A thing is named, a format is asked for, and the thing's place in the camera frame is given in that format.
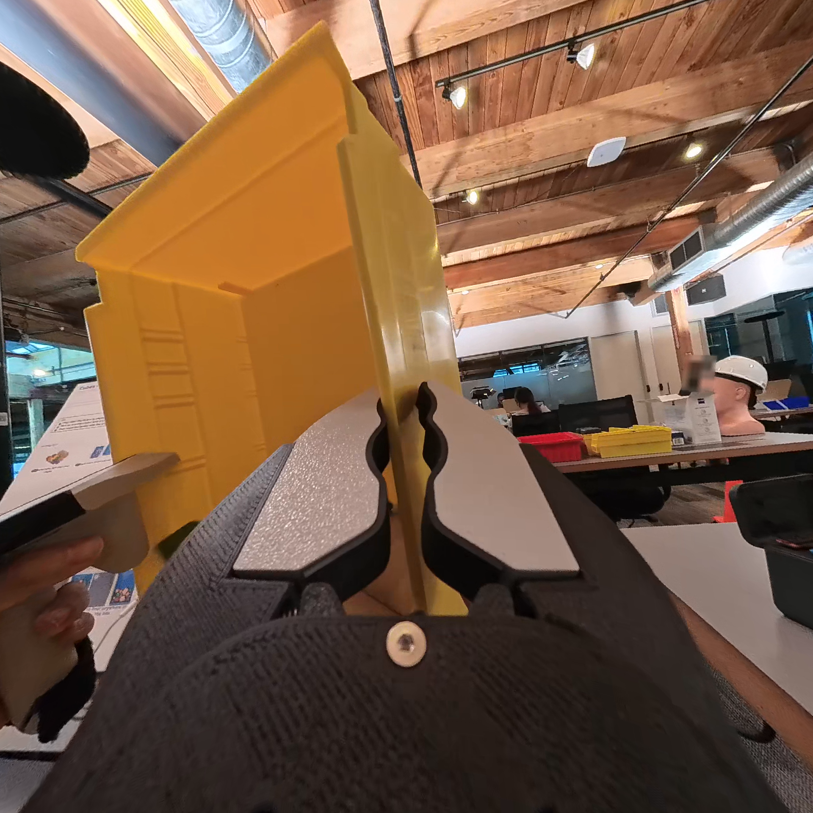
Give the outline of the silver ventilation duct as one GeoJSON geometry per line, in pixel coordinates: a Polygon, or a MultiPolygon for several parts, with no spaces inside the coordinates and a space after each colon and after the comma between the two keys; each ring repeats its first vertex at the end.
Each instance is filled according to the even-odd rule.
{"type": "Polygon", "coordinates": [[[714,249],[735,252],[812,205],[812,153],[731,217],[716,224],[714,249]]]}
{"type": "Polygon", "coordinates": [[[170,1],[170,5],[236,93],[276,60],[249,2],[170,1]]]}

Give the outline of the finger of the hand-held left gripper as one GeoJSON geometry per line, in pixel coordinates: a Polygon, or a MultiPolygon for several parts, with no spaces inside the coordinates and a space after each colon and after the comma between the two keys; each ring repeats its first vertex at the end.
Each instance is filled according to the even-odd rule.
{"type": "Polygon", "coordinates": [[[102,538],[94,566],[104,572],[132,570],[147,556],[149,544],[137,490],[166,475],[180,462],[177,453],[139,453],[72,488],[81,514],[66,524],[69,540],[102,538]]]}

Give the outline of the black lighting track rail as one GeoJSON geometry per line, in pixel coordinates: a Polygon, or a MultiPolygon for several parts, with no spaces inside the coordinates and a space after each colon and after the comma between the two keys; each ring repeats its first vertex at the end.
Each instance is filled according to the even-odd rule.
{"type": "Polygon", "coordinates": [[[639,15],[634,15],[626,19],[619,20],[609,25],[601,26],[600,28],[594,28],[584,33],[566,37],[562,40],[555,41],[551,44],[547,44],[544,46],[540,46],[533,50],[527,50],[518,55],[506,57],[493,63],[479,66],[477,68],[470,68],[465,72],[443,77],[435,82],[435,87],[444,88],[447,86],[454,86],[465,80],[482,76],[490,72],[502,70],[508,68],[509,66],[514,66],[516,64],[522,64],[530,59],[540,58],[542,56],[552,54],[562,49],[566,50],[567,53],[571,52],[575,53],[577,51],[576,47],[581,46],[583,43],[591,44],[603,36],[609,36],[614,33],[620,33],[627,28],[632,28],[638,25],[645,25],[656,19],[661,19],[667,15],[683,12],[690,8],[705,3],[706,1],[681,1],[669,4],[667,6],[662,6],[639,15]]]}

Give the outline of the red plastic bin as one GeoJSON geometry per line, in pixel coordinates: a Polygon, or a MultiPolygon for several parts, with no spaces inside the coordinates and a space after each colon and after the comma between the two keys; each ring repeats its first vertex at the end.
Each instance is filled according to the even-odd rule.
{"type": "Polygon", "coordinates": [[[548,432],[517,438],[521,444],[535,448],[553,463],[576,462],[583,459],[584,440],[574,432],[548,432]]]}

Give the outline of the black diagonal rod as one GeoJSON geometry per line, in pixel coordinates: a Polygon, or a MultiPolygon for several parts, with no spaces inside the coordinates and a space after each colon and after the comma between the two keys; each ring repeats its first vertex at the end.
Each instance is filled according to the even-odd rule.
{"type": "Polygon", "coordinates": [[[657,228],[660,224],[680,205],[684,202],[684,200],[693,193],[693,191],[733,152],[733,150],[738,146],[739,143],[756,127],[757,123],[765,117],[768,111],[770,111],[779,100],[782,99],[783,96],[789,91],[793,85],[798,82],[802,76],[810,70],[812,66],[812,57],[809,56],[808,59],[803,63],[803,65],[799,66],[799,68],[795,71],[795,73],[790,76],[787,81],[779,87],[779,89],[775,92],[773,96],[771,96],[767,102],[759,107],[757,111],[747,119],[746,123],[736,132],[734,137],[730,140],[730,142],[721,149],[706,165],[699,174],[696,175],[695,178],[684,188],[678,196],[664,209],[662,213],[660,213],[653,221],[649,221],[645,227],[645,232],[635,240],[635,242],[621,255],[619,259],[616,259],[615,262],[611,265],[611,267],[601,274],[598,278],[598,281],[592,285],[592,287],[584,293],[579,301],[572,306],[567,312],[564,314],[564,319],[569,319],[585,302],[586,300],[601,286],[601,283],[606,280],[621,264],[622,262],[630,259],[633,252],[642,244],[642,242],[657,228]]]}

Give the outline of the grey air vent unit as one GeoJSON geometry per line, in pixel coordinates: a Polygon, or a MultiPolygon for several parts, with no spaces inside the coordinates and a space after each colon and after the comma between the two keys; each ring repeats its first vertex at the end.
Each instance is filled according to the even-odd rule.
{"type": "Polygon", "coordinates": [[[722,256],[717,224],[704,224],[692,231],[668,253],[668,274],[662,280],[666,290],[683,285],[711,268],[722,256]]]}

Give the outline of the black office chair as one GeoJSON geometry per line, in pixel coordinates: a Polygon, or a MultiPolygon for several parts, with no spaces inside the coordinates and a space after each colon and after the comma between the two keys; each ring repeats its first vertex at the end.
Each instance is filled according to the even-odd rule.
{"type": "Polygon", "coordinates": [[[560,431],[579,434],[629,429],[637,424],[633,396],[586,401],[559,406],[560,431]]]}

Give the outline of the white hard hat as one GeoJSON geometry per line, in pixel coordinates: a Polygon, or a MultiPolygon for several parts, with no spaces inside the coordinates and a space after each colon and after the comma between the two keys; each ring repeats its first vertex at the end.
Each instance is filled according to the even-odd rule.
{"type": "Polygon", "coordinates": [[[762,363],[737,354],[718,360],[715,364],[715,374],[746,382],[756,393],[764,392],[768,382],[768,373],[762,363]]]}

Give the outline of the black wall speaker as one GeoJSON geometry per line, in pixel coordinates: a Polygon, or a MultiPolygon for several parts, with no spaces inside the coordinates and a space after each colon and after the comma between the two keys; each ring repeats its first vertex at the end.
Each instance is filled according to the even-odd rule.
{"type": "Polygon", "coordinates": [[[700,279],[686,287],[686,301],[689,307],[712,303],[727,296],[725,277],[722,273],[700,279]]]}

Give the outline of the wooden office desk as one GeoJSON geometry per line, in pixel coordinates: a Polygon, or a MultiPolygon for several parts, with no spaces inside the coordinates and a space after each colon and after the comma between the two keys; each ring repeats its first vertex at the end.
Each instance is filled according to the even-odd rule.
{"type": "Polygon", "coordinates": [[[716,444],[686,445],[668,453],[638,454],[603,459],[595,456],[572,462],[555,462],[553,465],[564,474],[597,473],[615,469],[644,468],[653,470],[683,462],[730,460],[746,456],[785,454],[811,451],[812,435],[804,433],[768,432],[716,444]]]}

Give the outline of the yellow plastic box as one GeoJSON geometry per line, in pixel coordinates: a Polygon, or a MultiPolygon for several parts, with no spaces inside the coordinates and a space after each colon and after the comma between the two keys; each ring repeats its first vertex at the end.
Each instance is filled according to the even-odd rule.
{"type": "Polygon", "coordinates": [[[432,204],[319,23],[76,248],[115,462],[174,452],[137,496],[149,546],[200,521],[261,462],[375,388],[406,577],[379,603],[464,615],[429,573],[423,381],[461,394],[432,204]]]}

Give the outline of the white ceiling access point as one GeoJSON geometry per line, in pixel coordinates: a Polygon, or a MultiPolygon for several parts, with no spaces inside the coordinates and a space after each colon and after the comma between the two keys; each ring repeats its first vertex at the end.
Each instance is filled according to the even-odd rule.
{"type": "Polygon", "coordinates": [[[622,155],[625,150],[627,138],[612,137],[604,141],[600,141],[593,146],[586,159],[587,168],[598,168],[605,166],[622,155]]]}

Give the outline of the mannequin head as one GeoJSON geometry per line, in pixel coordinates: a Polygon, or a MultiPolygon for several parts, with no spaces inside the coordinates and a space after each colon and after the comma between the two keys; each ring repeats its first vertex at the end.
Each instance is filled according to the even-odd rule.
{"type": "Polygon", "coordinates": [[[749,405],[755,395],[754,386],[730,376],[715,375],[714,402],[722,438],[761,436],[766,428],[750,413],[749,405]]]}

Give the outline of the white cardboard carton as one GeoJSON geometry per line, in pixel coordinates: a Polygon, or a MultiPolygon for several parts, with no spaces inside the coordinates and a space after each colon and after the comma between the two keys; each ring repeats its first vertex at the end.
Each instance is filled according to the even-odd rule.
{"type": "Polygon", "coordinates": [[[712,395],[660,395],[657,398],[664,425],[681,432],[689,445],[717,444],[722,441],[712,395]]]}

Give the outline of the black storage case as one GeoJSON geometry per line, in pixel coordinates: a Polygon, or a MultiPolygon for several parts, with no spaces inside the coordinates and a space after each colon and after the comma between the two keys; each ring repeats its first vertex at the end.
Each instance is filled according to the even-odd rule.
{"type": "Polygon", "coordinates": [[[743,482],[729,500],[741,535],[765,554],[776,608],[812,629],[812,475],[743,482]]]}

